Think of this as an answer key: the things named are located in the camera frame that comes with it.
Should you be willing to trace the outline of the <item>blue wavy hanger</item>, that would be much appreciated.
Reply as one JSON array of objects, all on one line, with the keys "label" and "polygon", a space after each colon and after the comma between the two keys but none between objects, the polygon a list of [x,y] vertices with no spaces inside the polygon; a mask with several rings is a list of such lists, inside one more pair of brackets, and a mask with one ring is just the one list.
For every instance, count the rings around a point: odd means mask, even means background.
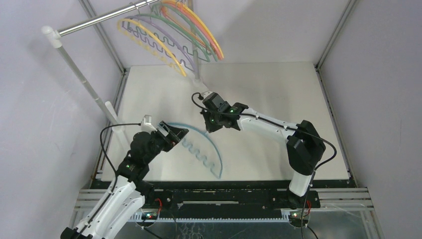
[{"label": "blue wavy hanger", "polygon": [[217,145],[209,136],[209,133],[190,124],[181,122],[170,122],[168,125],[187,129],[189,131],[181,140],[181,145],[200,162],[215,179],[220,180],[223,171],[222,155]]}]

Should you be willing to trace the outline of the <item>teal wavy hanger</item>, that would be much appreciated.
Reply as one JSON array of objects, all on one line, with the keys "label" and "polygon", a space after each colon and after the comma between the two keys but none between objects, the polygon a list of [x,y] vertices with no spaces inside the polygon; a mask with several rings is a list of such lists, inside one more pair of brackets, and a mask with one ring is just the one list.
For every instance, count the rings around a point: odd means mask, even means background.
[{"label": "teal wavy hanger", "polygon": [[136,16],[159,19],[159,20],[165,22],[166,24],[178,29],[180,32],[182,32],[184,35],[186,35],[186,37],[189,38],[193,43],[197,43],[197,47],[205,55],[206,62],[211,61],[210,58],[209,58],[209,55],[212,55],[214,60],[218,59],[217,54],[214,53],[214,51],[213,51],[213,49],[210,45],[210,42],[205,38],[205,36],[202,33],[199,33],[199,29],[194,24],[191,24],[191,26],[194,28],[195,33],[191,32],[187,28],[182,27],[181,25],[179,25],[179,24],[175,23],[174,21],[172,21],[168,18],[165,18],[163,16],[154,15],[154,14],[147,14],[147,13],[137,14]]}]

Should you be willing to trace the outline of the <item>purple wavy hanger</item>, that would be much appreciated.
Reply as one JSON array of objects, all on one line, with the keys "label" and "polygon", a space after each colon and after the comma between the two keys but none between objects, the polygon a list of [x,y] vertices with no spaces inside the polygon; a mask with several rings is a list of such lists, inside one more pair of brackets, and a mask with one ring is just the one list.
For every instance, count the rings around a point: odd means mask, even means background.
[{"label": "purple wavy hanger", "polygon": [[150,31],[154,32],[159,39],[166,44],[166,46],[173,52],[178,61],[182,64],[185,71],[191,71],[193,74],[199,72],[199,66],[194,62],[193,57],[188,53],[188,48],[179,43],[171,33],[167,31],[150,17],[138,17],[136,15],[128,16],[125,18],[140,20],[141,24],[147,27]]}]

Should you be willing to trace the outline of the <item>yellow wavy hanger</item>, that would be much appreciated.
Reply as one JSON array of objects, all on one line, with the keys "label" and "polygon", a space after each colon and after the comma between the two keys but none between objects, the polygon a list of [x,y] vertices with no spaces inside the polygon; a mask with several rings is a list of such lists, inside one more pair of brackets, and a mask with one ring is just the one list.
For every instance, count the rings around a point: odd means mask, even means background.
[{"label": "yellow wavy hanger", "polygon": [[122,18],[118,20],[116,26],[120,33],[145,51],[149,52],[161,63],[164,63],[168,67],[172,68],[180,75],[184,77],[187,76],[187,72],[173,52],[159,39],[157,35],[155,35],[154,32],[142,25],[140,20]]}]

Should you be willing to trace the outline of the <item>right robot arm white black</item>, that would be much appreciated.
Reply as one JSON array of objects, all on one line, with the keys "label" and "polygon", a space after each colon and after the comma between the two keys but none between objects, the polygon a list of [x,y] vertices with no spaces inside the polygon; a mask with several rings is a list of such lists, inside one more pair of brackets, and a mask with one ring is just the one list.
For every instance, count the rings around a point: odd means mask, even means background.
[{"label": "right robot arm white black", "polygon": [[287,150],[293,177],[288,190],[288,202],[301,207],[308,199],[307,191],[314,177],[317,163],[326,150],[324,140],[314,125],[303,120],[290,123],[263,115],[242,103],[230,105],[218,93],[207,91],[196,93],[201,100],[201,115],[209,133],[222,128],[251,131],[271,138]]}]

